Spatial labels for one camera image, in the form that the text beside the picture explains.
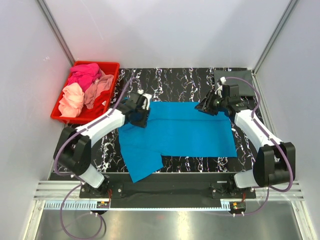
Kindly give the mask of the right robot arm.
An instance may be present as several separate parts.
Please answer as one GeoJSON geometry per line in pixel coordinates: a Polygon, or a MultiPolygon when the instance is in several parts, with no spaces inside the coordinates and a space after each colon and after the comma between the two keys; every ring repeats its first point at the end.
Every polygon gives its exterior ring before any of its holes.
{"type": "Polygon", "coordinates": [[[242,102],[237,84],[223,84],[211,90],[195,107],[200,112],[215,116],[224,113],[249,138],[257,151],[251,170],[234,175],[227,185],[228,195],[239,198],[245,188],[269,187],[288,184],[283,192],[291,189],[295,179],[296,149],[291,142],[283,142],[259,120],[255,109],[242,102]]]}

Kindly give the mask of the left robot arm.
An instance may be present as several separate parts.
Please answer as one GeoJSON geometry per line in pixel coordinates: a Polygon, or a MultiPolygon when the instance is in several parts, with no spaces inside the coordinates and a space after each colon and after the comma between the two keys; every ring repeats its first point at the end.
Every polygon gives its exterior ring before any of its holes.
{"type": "Polygon", "coordinates": [[[132,92],[129,98],[119,99],[107,112],[91,122],[77,128],[65,127],[53,154],[55,173],[62,175],[57,167],[60,164],[88,184],[95,197],[103,198],[108,193],[109,180],[92,165],[92,147],[104,136],[128,123],[145,128],[152,98],[143,90],[132,92]]]}

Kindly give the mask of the blue t shirt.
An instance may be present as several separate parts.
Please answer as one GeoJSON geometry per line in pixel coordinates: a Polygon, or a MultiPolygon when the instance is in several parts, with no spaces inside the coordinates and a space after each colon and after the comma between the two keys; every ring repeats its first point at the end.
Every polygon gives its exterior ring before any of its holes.
{"type": "Polygon", "coordinates": [[[145,128],[128,123],[118,129],[120,152],[133,183],[163,168],[163,156],[237,156],[229,118],[223,112],[201,112],[196,105],[153,101],[145,128]]]}

